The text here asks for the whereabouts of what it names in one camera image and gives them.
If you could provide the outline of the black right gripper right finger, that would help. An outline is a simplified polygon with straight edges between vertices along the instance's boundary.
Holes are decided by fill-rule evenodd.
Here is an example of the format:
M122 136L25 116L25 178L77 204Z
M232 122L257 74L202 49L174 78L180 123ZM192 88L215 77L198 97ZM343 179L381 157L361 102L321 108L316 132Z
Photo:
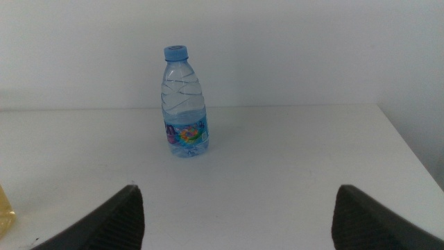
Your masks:
M353 185L341 185L331 227L336 249L442 250L443 240Z

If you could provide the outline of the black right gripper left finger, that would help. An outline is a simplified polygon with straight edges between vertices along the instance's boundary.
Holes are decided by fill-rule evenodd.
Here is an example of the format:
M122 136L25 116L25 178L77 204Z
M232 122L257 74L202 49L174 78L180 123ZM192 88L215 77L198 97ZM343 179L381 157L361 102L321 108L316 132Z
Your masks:
M140 250L145 219L142 193L127 185L90 214L33 250Z

